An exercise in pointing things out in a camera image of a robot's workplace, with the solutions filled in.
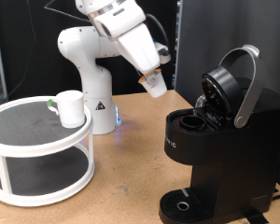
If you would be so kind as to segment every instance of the black cable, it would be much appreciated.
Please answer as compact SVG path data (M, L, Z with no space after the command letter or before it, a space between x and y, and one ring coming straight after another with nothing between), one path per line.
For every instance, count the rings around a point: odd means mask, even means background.
M157 24L157 26L159 27L159 29L161 30L161 34L162 34L162 36L163 36L163 38L164 38L164 41L165 41L165 43L166 43L166 46L167 46L167 48L168 48L168 54L170 54L170 43L169 43L169 40L168 40L168 36L167 36L167 34L166 34L164 28L162 27L161 23L158 21L157 18L155 18L155 17L154 17L153 15L151 15L151 14L146 14L146 16L147 16L147 18L150 18L151 20L153 20L153 21Z
M46 10L53 11L53 12L60 13L60 14L62 14L62 15L64 15L64 16L67 16L67 17L69 17L69 18L71 18L71 19L74 19L74 20L76 20L76 21L84 21L84 22L86 22L86 23L91 23L91 21L84 20L84 19L81 19L81 18L79 18L79 17L75 17L75 16L72 16L72 15L67 14L67 13L65 13L65 12L62 12L62 11L59 11L59 10L57 10L57 9L54 9L54 8L49 7L53 2L55 2L55 0L52 0L52 1L50 1L49 3L47 3L47 4L45 5L45 9L46 9Z
M30 59L31 59L31 55L32 55L32 52L34 51L34 48L35 48L36 33L35 33L34 23L33 23L33 20L32 20L32 15L31 15L31 10L30 10L29 0L27 0L27 5L28 5L28 9L29 9L30 22L31 22L32 30L33 30L33 32L34 32L34 42L32 43L32 46L31 46L31 49L30 49L30 52L29 52L27 64L26 64L25 71L24 71L24 75L23 75L23 77L22 77L22 79L21 79L21 82L9 93L9 95L7 96L7 98L4 100L3 104L7 102L7 100L8 100L9 97L11 96L11 94L12 94L13 92L15 92L15 91L21 86L21 84L24 82L24 80L26 79L27 71L28 71L28 67L29 67L29 63L30 63Z

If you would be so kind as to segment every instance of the drip tray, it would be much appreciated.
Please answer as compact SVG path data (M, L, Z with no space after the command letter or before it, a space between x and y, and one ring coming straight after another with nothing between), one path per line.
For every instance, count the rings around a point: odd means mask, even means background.
M19 196L45 195L66 189L84 176L88 167L88 157L77 147L43 157L7 158L11 190Z
M190 188L165 194L161 199L160 217L163 223L211 223L211 215Z

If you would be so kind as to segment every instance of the coffee maker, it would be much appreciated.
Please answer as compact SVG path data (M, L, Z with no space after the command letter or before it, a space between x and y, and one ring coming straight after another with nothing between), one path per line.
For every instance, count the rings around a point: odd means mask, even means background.
M235 78L243 56L253 78ZM161 198L165 224L221 224L269 210L280 169L280 94L264 89L266 67L251 45L230 51L203 74L201 107L166 119L165 152L192 165L190 188Z

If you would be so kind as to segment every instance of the white cup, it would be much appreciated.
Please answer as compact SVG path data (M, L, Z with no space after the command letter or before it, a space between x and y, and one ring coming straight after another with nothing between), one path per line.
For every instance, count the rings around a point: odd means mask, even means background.
M84 102L81 91L62 91L56 95L58 110L49 106L49 110L60 116L64 128L77 128L84 124Z
M148 78L141 77L138 82L147 90L152 98L157 98L167 92L160 69L156 69L154 74Z

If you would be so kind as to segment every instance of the robotic arm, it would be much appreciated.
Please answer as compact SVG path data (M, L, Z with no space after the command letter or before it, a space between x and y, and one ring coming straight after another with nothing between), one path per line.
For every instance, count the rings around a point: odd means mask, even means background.
M139 83L154 98L167 91L161 70L156 68L171 58L159 54L168 49L153 42L143 24L146 16L134 0L76 0L76 5L94 27L62 31L58 47L80 73L85 105L94 120L93 134L110 133L119 124L117 107L112 102L112 76L96 64L96 58L121 54L144 74Z
M108 36L119 53L145 76L161 65L146 16L134 0L76 0L100 36Z

